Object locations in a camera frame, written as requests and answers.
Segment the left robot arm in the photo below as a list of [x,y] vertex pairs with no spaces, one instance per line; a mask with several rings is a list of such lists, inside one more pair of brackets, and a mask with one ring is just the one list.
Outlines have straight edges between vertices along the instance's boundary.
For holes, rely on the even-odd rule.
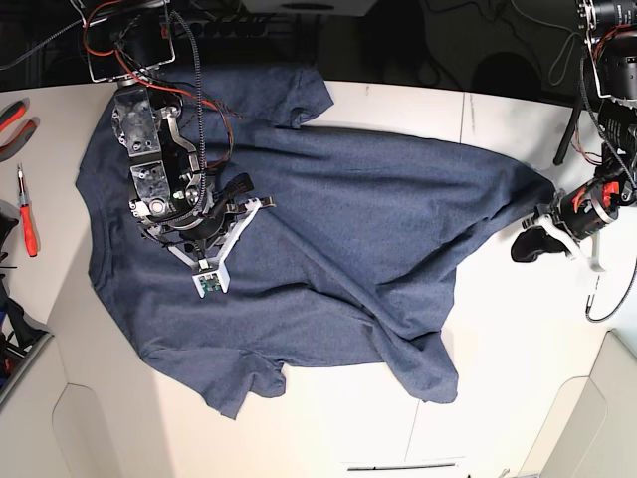
[[569,147],[590,157],[578,139],[578,123],[588,114],[601,140],[593,176],[570,193],[558,191],[523,223],[511,249],[518,263],[541,254],[564,253],[598,268],[580,248],[614,222],[623,207],[636,203],[636,4],[633,1],[579,1],[578,35],[583,54],[571,115],[553,159],[561,165]]

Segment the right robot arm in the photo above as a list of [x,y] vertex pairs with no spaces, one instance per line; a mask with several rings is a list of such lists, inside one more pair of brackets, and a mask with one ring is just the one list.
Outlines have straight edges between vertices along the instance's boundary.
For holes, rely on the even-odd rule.
[[195,33],[167,1],[77,1],[94,82],[115,82],[111,126],[128,155],[129,209],[141,233],[198,257],[219,246],[252,190],[224,186],[234,150],[232,111],[203,90]]

